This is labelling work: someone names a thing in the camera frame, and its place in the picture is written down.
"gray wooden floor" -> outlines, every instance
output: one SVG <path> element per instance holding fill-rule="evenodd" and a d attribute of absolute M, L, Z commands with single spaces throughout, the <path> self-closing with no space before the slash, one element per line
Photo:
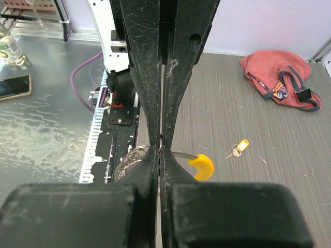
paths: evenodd
<path fill-rule="evenodd" d="M 173 151 L 203 153 L 215 165 L 210 181 L 276 182 L 296 196 L 316 247 L 331 247 L 331 83 L 322 65 L 311 64 L 305 81 L 320 95 L 316 113 L 263 100 L 245 80 L 241 57 L 203 54 L 179 108 Z M 239 158 L 225 160 L 248 139 Z M 148 144 L 141 117 L 138 145 Z M 180 164 L 194 174 L 185 161 Z"/>

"key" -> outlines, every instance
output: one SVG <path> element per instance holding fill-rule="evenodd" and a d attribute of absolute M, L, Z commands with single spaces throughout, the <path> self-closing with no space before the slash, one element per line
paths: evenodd
<path fill-rule="evenodd" d="M 234 148 L 233 152 L 230 155 L 226 156 L 225 159 L 229 159 L 232 157 L 240 157 L 241 155 L 242 155 L 242 153 L 240 151 L 238 151 L 237 148 Z"/>

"plastic crate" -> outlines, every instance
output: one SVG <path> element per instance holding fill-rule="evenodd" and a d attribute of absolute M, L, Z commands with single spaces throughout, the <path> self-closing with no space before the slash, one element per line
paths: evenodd
<path fill-rule="evenodd" d="M 8 8 L 13 9 L 31 9 L 25 0 L 3 0 Z M 51 0 L 35 0 L 37 10 L 54 10 Z"/>

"red bag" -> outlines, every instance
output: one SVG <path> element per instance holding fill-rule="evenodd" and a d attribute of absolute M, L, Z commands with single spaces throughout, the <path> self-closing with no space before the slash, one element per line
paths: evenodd
<path fill-rule="evenodd" d="M 303 80 L 310 76 L 311 68 L 298 55 L 260 50 L 242 59 L 240 65 L 248 82 L 264 99 L 272 98 L 278 104 L 311 112 L 322 107 L 320 97 L 304 87 Z"/>

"metal table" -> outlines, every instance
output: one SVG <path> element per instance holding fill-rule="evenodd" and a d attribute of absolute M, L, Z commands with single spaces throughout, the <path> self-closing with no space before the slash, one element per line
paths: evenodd
<path fill-rule="evenodd" d="M 0 103 L 1 205 L 20 184 L 78 182 L 93 114 L 74 95 L 70 75 L 101 50 L 96 42 L 35 37 L 19 44 L 28 62 L 3 66 L 0 77 L 30 74 L 33 93 Z M 77 73 L 82 96 L 100 84 L 103 69 L 99 59 Z"/>

